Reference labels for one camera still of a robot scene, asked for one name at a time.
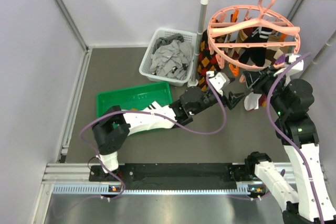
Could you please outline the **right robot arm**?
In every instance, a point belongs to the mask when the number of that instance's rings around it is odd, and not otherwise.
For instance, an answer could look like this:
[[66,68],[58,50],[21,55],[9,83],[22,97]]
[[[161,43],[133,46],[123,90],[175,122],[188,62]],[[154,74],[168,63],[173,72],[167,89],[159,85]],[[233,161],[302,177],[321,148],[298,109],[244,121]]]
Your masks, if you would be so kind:
[[241,80],[254,94],[265,95],[266,111],[277,113],[271,120],[287,153],[296,189],[276,171],[264,153],[253,152],[245,160],[245,174],[261,179],[282,211],[284,223],[335,223],[335,208],[330,200],[320,164],[319,137],[308,115],[314,103],[313,88],[305,80],[287,81],[286,70],[273,67],[243,72]]

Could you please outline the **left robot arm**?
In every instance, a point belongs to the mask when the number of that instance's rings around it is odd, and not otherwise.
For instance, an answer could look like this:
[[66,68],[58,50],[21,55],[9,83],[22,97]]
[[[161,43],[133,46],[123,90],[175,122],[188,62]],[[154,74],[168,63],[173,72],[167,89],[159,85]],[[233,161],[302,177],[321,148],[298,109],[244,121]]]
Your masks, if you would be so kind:
[[102,164],[101,174],[107,180],[114,180],[119,174],[118,150],[130,135],[156,129],[185,128],[193,116],[219,104],[222,110],[233,109],[244,93],[225,93],[224,88],[234,79],[218,73],[209,78],[206,90],[189,87],[175,102],[160,106],[152,102],[141,111],[122,110],[112,106],[96,120],[91,128],[98,147],[97,158]]

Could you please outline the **pink round clip hanger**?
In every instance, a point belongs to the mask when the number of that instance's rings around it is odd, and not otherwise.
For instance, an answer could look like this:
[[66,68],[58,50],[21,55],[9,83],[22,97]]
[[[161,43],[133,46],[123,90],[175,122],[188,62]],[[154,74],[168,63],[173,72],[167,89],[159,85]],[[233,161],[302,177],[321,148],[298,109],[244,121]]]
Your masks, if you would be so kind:
[[228,63],[234,77],[241,70],[261,70],[268,50],[297,53],[300,28],[271,10],[276,0],[263,6],[234,5],[216,12],[208,23],[208,46],[220,68]]

